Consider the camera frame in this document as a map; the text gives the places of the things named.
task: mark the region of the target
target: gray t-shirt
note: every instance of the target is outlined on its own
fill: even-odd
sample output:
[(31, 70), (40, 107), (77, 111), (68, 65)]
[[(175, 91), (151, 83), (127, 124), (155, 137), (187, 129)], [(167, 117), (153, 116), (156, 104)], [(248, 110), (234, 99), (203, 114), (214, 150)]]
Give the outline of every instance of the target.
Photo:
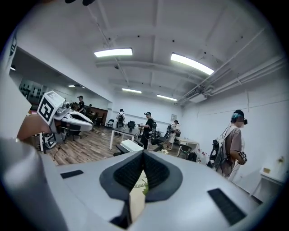
[(225, 139), (225, 144), (226, 144), (226, 154), (229, 156), (231, 159), (231, 163), (229, 162), (224, 162), (222, 164), (222, 167), (219, 167), (217, 172), (220, 173), (221, 175), (225, 177), (229, 177), (234, 165), (235, 165), (235, 159), (233, 159), (230, 156), (230, 150), (235, 150), (238, 152), (242, 151), (242, 137), (241, 137), (241, 130), (238, 127), (232, 128), (232, 132), (227, 136)]

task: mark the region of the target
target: black pants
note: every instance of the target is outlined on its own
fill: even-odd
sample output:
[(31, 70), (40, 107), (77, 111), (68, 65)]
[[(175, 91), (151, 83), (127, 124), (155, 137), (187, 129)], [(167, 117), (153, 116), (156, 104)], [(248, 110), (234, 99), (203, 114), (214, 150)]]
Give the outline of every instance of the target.
[(140, 141), (144, 144), (144, 149), (148, 149), (149, 133), (143, 132)]

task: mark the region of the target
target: black shirt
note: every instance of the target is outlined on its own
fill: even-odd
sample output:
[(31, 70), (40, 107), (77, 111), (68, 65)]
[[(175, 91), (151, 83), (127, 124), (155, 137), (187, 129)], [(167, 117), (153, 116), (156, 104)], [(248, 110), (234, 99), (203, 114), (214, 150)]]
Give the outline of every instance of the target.
[(144, 128), (144, 132), (149, 132), (153, 128), (154, 120), (153, 118), (149, 118), (145, 125), (149, 125), (149, 128)]
[(80, 111), (81, 108), (83, 108), (83, 110), (80, 113), (84, 114), (84, 102), (83, 101), (79, 102), (79, 109), (77, 111)]

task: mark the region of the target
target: computer monitor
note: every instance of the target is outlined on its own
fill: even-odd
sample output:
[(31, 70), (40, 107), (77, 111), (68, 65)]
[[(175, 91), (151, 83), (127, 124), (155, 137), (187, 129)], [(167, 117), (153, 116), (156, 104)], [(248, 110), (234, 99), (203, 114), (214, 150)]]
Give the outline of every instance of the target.
[(127, 127), (128, 127), (128, 128), (135, 128), (135, 123), (129, 122), (129, 123), (127, 124)]

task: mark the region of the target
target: white robot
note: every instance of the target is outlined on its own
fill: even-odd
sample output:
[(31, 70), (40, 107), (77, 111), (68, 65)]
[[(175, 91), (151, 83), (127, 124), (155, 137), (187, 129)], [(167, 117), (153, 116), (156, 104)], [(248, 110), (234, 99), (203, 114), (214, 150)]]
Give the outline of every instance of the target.
[[(69, 102), (54, 91), (43, 95), (37, 113), (50, 126), (53, 133), (49, 138), (51, 143), (62, 143), (69, 133), (77, 134), (80, 131), (93, 129), (93, 122), (85, 115), (72, 111)], [(55, 121), (61, 121), (56, 127)]]

